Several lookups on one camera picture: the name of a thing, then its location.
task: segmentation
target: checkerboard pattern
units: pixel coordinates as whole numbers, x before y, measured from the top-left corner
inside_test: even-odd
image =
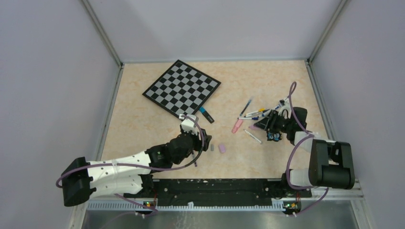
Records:
[[[176,117],[193,115],[220,84],[178,60],[143,95]]]

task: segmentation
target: beige surface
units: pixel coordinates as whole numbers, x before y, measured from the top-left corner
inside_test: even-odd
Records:
[[[180,120],[163,110],[142,93],[172,63],[126,64],[114,106],[102,159],[129,156],[155,145],[164,144],[180,133]],[[277,178],[286,169],[293,148],[285,138],[278,143],[266,141],[264,131],[249,130],[263,141],[248,136],[254,121],[245,120],[236,134],[231,130],[236,118],[254,99],[246,112],[273,107],[288,94],[291,82],[297,81],[292,96],[294,106],[308,109],[307,128],[326,136],[319,108],[304,61],[265,62],[190,62],[191,66],[219,80],[222,84],[203,105],[215,122],[210,124],[201,113],[199,124],[212,135],[215,150],[203,152],[198,167],[156,173],[156,178]],[[218,144],[224,143],[221,154]],[[292,168],[308,167],[309,153],[299,150]]]

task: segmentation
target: eraser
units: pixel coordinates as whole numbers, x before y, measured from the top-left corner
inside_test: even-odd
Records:
[[[232,129],[232,133],[233,133],[233,134],[238,131],[238,129],[240,128],[240,126],[242,125],[242,123],[243,123],[243,119],[238,119],[238,120],[236,121],[236,123],[235,123],[235,125],[234,125],[234,127],[233,127],[233,129]]]
[[[221,152],[222,154],[226,152],[226,149],[225,149],[225,145],[224,145],[224,144],[222,144],[222,143],[219,144],[219,145],[218,145],[218,148],[219,148],[219,152]]]

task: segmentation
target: wall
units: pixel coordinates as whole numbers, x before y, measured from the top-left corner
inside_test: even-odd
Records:
[[[340,0],[90,0],[123,62],[308,58]]]
[[[80,1],[0,3],[0,228],[67,228],[55,181],[92,158],[117,66]]]
[[[402,228],[405,1],[351,1],[314,63],[378,228]]]

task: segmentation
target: white pen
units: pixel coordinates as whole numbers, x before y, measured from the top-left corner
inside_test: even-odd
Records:
[[[251,134],[249,131],[243,129],[248,135],[250,135],[254,140],[258,141],[260,144],[262,144],[262,141],[260,141],[257,137],[255,137],[253,134]]]

